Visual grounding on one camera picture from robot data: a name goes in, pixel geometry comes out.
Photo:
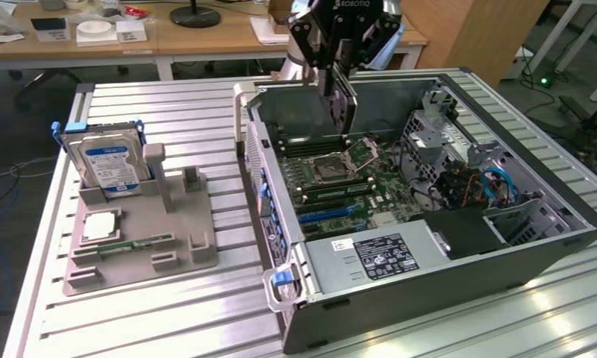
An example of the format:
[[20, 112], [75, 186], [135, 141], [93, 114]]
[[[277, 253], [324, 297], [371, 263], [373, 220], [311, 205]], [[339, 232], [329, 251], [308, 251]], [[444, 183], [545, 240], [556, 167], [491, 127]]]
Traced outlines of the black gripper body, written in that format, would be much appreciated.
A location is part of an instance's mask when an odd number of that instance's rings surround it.
[[355, 26], [365, 32], [383, 14], [383, 1], [375, 0], [320, 0], [311, 1], [311, 13], [321, 33], [331, 36], [335, 29], [344, 37], [355, 33]]

